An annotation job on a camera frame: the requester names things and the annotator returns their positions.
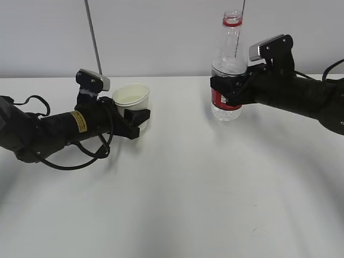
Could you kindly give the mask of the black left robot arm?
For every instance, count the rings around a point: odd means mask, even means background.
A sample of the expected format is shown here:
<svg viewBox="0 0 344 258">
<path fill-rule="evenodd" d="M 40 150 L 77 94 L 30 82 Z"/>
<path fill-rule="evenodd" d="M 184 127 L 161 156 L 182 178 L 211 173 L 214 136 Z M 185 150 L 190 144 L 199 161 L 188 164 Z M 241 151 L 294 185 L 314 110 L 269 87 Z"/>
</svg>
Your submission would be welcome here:
<svg viewBox="0 0 344 258">
<path fill-rule="evenodd" d="M 87 90 L 79 91 L 73 111 L 53 116 L 23 112 L 12 98 L 1 96 L 1 147 L 25 163 L 40 162 L 68 145 L 93 159 L 103 159 L 110 153 L 105 133 L 136 139 L 150 115 L 147 108 L 120 114 L 113 99 Z"/>
</svg>

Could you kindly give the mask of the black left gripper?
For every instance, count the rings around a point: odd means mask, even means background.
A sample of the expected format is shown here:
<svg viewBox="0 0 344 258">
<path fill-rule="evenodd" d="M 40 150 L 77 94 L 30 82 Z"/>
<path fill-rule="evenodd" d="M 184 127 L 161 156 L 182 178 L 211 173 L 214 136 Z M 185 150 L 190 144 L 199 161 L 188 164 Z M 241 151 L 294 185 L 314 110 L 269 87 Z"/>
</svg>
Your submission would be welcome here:
<svg viewBox="0 0 344 258">
<path fill-rule="evenodd" d="M 140 135 L 139 128 L 147 126 L 150 116 L 149 109 L 125 109 L 123 117 L 113 99 L 99 98 L 93 92 L 80 90 L 74 111 L 76 123 L 74 139 L 86 140 L 104 133 L 136 139 Z"/>
</svg>

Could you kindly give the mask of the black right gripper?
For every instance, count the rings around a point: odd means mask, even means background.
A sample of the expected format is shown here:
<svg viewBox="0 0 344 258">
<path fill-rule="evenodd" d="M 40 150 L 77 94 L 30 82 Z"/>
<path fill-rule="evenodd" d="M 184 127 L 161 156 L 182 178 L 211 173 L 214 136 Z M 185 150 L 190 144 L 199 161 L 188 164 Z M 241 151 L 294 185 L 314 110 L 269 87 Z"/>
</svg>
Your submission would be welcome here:
<svg viewBox="0 0 344 258">
<path fill-rule="evenodd" d="M 296 76 L 293 58 L 265 59 L 248 67 L 247 73 L 237 77 L 210 78 L 210 87 L 226 98 L 227 105 L 256 103 L 258 97 L 268 98 L 278 88 Z"/>
</svg>

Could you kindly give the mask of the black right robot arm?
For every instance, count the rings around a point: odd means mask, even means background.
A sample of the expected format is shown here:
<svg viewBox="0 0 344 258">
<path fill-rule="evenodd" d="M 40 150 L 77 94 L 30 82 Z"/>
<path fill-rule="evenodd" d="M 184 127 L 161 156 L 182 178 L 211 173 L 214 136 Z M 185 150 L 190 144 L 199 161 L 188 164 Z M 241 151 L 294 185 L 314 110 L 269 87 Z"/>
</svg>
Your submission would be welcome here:
<svg viewBox="0 0 344 258">
<path fill-rule="evenodd" d="M 296 72 L 291 61 L 249 66 L 235 77 L 212 76 L 210 87 L 225 98 L 224 105 L 262 104 L 317 120 L 326 129 L 343 134 L 343 79 L 328 79 L 342 64 L 329 66 L 320 80 Z"/>
</svg>

